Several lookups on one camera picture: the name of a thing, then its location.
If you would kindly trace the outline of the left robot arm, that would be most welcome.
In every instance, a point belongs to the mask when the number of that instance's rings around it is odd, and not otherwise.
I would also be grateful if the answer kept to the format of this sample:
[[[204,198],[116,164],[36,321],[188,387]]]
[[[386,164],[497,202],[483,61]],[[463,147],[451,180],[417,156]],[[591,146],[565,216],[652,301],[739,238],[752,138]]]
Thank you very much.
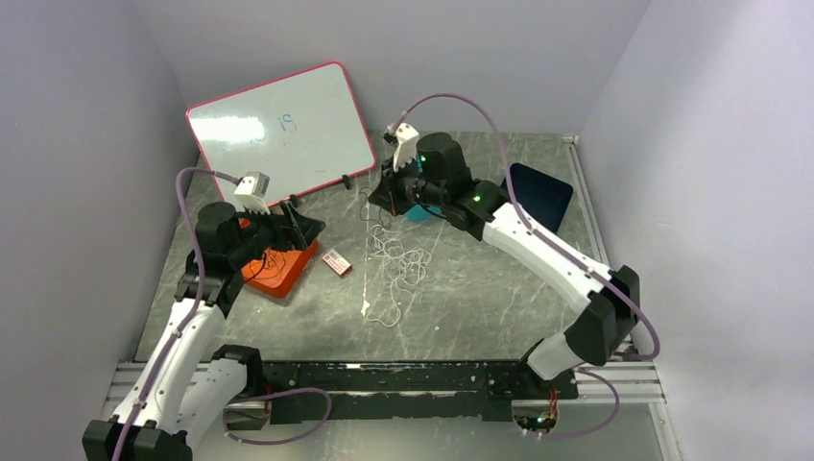
[[[304,251],[324,228],[290,205],[280,214],[227,202],[204,206],[167,325],[129,393],[106,420],[86,427],[86,458],[190,460],[232,400],[266,391],[260,352],[251,347],[224,345],[202,378],[193,375],[245,284],[243,268],[268,250]]]

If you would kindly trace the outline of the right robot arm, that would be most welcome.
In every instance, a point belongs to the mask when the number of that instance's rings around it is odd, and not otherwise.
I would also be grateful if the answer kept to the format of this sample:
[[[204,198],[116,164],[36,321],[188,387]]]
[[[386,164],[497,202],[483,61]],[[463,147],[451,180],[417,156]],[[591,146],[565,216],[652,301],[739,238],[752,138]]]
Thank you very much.
[[[542,397],[555,377],[581,364],[605,365],[638,322],[639,276],[613,270],[575,250],[534,220],[507,189],[472,177],[461,145],[447,133],[419,135],[409,125],[385,140],[395,146],[381,165],[371,204],[394,216],[435,207],[453,228],[512,256],[553,287],[575,313],[564,330],[538,341],[521,361],[518,386]]]

